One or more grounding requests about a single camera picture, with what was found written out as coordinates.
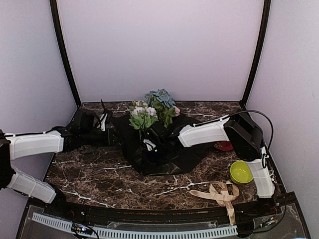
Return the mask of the white pink flower bunch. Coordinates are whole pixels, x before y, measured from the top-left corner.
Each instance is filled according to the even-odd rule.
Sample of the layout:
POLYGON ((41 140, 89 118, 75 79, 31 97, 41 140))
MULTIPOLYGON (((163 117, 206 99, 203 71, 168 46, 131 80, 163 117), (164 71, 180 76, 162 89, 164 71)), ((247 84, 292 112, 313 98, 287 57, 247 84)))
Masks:
POLYGON ((130 126, 135 130, 145 131, 153 123, 158 121, 155 108, 150 107, 145 101, 133 101, 130 106, 130 126))

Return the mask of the black wrapping paper sheet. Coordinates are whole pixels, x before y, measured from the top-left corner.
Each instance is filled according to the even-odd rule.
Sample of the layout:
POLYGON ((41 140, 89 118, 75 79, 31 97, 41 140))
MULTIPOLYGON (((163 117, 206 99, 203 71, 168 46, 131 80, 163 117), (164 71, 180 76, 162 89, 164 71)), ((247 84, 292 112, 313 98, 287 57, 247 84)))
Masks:
POLYGON ((212 150, 213 143, 184 147, 178 135, 187 125, 199 123, 199 120, 181 114, 173 118, 168 128, 155 122, 147 132, 139 132, 130 126, 130 115, 112 118, 115 130, 122 137, 122 153, 124 158, 143 176, 163 176, 191 172, 212 150), (150 164, 145 158, 146 145, 149 139, 167 159, 165 164, 150 164))

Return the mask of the pink rose stem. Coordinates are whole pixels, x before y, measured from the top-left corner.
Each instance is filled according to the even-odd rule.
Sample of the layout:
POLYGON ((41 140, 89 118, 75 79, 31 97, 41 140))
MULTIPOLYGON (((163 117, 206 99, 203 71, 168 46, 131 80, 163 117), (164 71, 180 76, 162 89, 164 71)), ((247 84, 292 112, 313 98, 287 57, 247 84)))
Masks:
POLYGON ((179 116, 180 115, 180 109, 176 106, 173 107, 174 108, 174 111, 175 111, 175 116, 179 116))

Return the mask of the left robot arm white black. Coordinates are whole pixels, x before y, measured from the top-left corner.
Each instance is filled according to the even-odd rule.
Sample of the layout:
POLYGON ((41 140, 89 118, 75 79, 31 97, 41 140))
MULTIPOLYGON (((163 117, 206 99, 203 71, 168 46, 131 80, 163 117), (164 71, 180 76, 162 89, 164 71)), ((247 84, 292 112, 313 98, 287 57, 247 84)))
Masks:
POLYGON ((110 123, 112 112, 102 116, 90 111, 77 112, 67 126, 56 126, 44 132, 0 134, 0 187, 36 198, 50 207, 59 217, 70 213, 70 205, 61 198, 63 193, 48 183, 35 179, 12 165, 18 158, 44 153, 70 152, 83 146, 112 146, 116 142, 110 123))

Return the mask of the beige satin ribbon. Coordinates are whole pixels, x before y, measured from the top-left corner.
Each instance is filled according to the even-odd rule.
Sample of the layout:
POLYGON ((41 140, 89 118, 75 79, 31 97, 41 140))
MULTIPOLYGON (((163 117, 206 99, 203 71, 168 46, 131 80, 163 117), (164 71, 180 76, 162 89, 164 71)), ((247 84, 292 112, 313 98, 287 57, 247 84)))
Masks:
POLYGON ((220 187, 219 192, 214 188, 212 184, 210 184, 208 193, 198 190, 190 190, 190 194, 199 198, 215 200, 219 206, 225 207, 230 225, 233 226, 236 224, 236 219, 232 202, 239 196, 239 189, 230 181, 227 181, 226 183, 216 182, 216 184, 220 187))

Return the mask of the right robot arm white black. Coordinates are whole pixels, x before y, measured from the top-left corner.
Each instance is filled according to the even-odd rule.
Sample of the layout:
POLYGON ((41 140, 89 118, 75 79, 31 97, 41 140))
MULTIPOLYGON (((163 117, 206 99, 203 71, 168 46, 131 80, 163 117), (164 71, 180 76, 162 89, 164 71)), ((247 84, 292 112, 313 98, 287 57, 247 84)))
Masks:
POLYGON ((166 129, 155 122, 147 130, 143 144, 153 157, 158 158, 195 145, 218 141, 231 143, 237 157, 248 164, 257 195, 262 198, 255 204, 254 211, 259 216, 265 216, 274 207, 271 197, 275 192, 275 182, 267 165, 270 145, 264 143, 262 129, 249 114, 250 111, 238 111, 173 129, 166 129))

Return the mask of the blue hydrangea flower stem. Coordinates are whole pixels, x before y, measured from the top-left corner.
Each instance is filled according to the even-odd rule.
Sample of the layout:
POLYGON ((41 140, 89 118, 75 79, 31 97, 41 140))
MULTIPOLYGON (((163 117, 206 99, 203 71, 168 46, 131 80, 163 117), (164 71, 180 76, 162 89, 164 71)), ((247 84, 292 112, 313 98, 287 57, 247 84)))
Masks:
POLYGON ((164 127, 172 124, 172 118, 175 117, 174 106, 176 103, 166 89, 149 91, 145 94, 145 102, 155 108, 158 119, 164 127))

